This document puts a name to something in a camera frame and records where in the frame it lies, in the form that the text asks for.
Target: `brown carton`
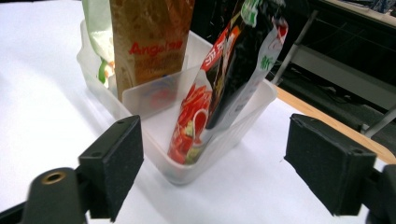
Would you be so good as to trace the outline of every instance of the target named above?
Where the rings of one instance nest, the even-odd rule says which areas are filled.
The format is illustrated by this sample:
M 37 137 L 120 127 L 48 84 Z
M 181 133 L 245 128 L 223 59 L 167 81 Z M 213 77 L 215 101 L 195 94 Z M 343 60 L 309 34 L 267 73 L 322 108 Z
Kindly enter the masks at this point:
M 119 100 L 181 70 L 194 0 L 110 0 Z

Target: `white table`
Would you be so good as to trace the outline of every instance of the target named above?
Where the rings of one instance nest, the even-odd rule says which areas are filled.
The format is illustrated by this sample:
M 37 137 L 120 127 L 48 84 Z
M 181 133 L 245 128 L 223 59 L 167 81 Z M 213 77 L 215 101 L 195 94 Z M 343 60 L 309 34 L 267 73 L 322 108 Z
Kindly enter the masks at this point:
M 25 201 L 41 173 L 76 168 L 115 121 L 76 60 L 83 19 L 78 1 L 0 4 L 0 211 Z M 276 99 L 240 144 L 187 186 L 170 184 L 146 159 L 116 223 L 364 223 L 364 206 L 358 217 L 332 217 L 284 161 L 292 113 Z

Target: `plastic storage bin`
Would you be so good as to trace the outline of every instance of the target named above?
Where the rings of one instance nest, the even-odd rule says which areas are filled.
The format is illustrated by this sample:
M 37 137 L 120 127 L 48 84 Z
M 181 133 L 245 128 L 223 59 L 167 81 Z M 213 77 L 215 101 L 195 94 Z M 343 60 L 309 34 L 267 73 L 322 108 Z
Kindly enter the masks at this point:
M 212 138 L 198 162 L 193 165 L 178 164 L 167 156 L 167 150 L 177 121 L 180 102 L 187 95 L 211 46 L 201 37 L 190 33 L 186 49 L 186 70 L 125 91 L 122 104 L 96 79 L 100 60 L 90 45 L 85 22 L 81 23 L 81 33 L 82 49 L 78 53 L 78 62 L 87 87 L 115 119 L 132 114 L 141 116 L 145 154 L 173 184 L 190 183 L 210 165 L 220 160 L 243 138 L 277 95 L 273 84 L 264 80 L 232 126 Z

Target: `green label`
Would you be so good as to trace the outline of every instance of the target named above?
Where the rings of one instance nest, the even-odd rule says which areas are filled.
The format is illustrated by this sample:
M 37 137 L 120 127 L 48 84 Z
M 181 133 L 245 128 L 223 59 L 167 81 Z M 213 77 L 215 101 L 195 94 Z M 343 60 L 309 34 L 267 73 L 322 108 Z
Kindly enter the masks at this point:
M 269 71 L 272 66 L 274 65 L 275 60 L 272 57 L 267 57 L 266 55 L 264 55 L 262 57 L 262 61 L 260 64 L 260 69 L 264 70 L 264 71 Z
M 245 0 L 241 8 L 241 17 L 245 24 L 256 27 L 258 6 L 262 0 Z

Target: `snack package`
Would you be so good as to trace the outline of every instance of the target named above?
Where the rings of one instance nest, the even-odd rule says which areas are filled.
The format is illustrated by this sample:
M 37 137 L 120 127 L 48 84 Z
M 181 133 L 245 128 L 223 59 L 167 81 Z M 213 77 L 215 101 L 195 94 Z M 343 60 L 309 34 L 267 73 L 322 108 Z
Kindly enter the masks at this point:
M 238 1 L 181 103 L 168 156 L 194 164 L 213 136 L 248 103 L 282 50 L 288 24 L 283 0 Z
M 181 70 L 193 7 L 194 0 L 110 0 L 119 100 Z

